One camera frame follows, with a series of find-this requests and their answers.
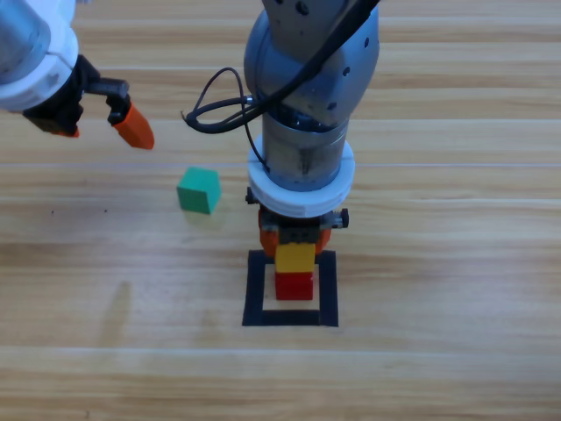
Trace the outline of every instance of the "table surface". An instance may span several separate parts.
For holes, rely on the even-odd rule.
[[[245,133],[180,119],[215,70],[242,67],[261,8],[79,7],[82,52],[129,80],[151,152],[102,98],[80,139],[0,115],[0,418],[561,419],[561,2],[381,5],[351,226],[330,243],[338,329],[241,326],[259,247]],[[189,166],[220,173],[211,217],[178,206]]]

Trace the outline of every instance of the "black cable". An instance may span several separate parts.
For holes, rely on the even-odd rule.
[[[207,91],[209,90],[210,85],[212,85],[212,83],[218,78],[218,76],[220,76],[224,72],[232,72],[236,76],[236,80],[238,81],[238,87],[239,87],[239,98],[226,99],[226,100],[219,101],[217,103],[211,103],[209,105],[205,105],[202,108],[199,108],[201,106],[202,100],[207,95]],[[223,68],[223,69],[219,70],[214,76],[212,76],[212,78],[207,82],[204,89],[202,90],[201,96],[199,96],[199,100],[196,102],[195,109],[193,110],[193,112],[199,111],[201,114],[203,114],[204,112],[213,111],[213,110],[217,110],[219,108],[227,107],[227,106],[230,106],[230,105],[236,105],[236,104],[241,104],[241,106],[242,106],[241,113],[242,113],[243,116],[245,116],[245,105],[247,104],[247,98],[244,95],[244,84],[242,83],[242,78],[239,76],[239,73],[235,68]],[[183,115],[183,111],[181,112],[181,116],[183,117],[184,120],[186,119],[185,116]],[[261,164],[263,164],[263,167],[265,167],[265,170],[267,172],[269,172],[269,166],[266,164],[265,160],[261,157],[261,155],[259,154],[259,152],[257,150],[257,147],[255,147],[255,144],[253,143],[253,137],[252,137],[252,133],[249,130],[248,123],[249,122],[245,122],[244,127],[245,127],[245,133],[247,134],[247,138],[249,140],[249,143],[252,146],[252,150],[255,153],[255,156],[257,156],[257,159],[259,160],[259,162]]]
[[[242,111],[239,111],[229,118],[212,124],[200,123],[197,119],[206,111],[198,109],[196,106],[183,120],[189,127],[198,132],[208,134],[218,134],[230,132],[234,129],[247,125],[250,121],[261,116],[275,105],[281,103],[287,96],[297,90],[307,80],[315,77],[322,69],[322,65],[362,26],[370,17],[370,13],[378,5],[380,0],[358,0],[347,12],[341,20],[337,28],[327,38],[323,46],[317,51],[296,77],[283,88],[277,90],[270,96],[265,96],[253,103],[249,108],[242,105]],[[221,108],[223,105],[219,103],[211,104],[209,110]]]

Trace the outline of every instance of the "silver metal cylinder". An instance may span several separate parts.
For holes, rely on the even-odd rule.
[[[328,132],[301,132],[263,115],[263,147],[269,177],[284,189],[318,190],[339,172],[348,120]]]
[[[25,0],[0,0],[0,83],[29,75],[51,42],[48,24]]]

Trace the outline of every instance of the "black tape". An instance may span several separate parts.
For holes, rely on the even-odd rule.
[[[243,326],[339,326],[335,252],[325,251],[316,258],[319,266],[319,310],[263,310],[267,264],[274,262],[266,257],[263,250],[249,252]]]

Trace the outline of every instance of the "cube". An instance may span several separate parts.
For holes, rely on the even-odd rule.
[[[311,301],[314,298],[314,274],[274,274],[274,287],[279,301]]]
[[[211,214],[221,196],[218,172],[191,167],[177,186],[177,196],[184,211]]]
[[[277,274],[314,272],[316,245],[312,243],[279,244],[274,256],[274,270]]]

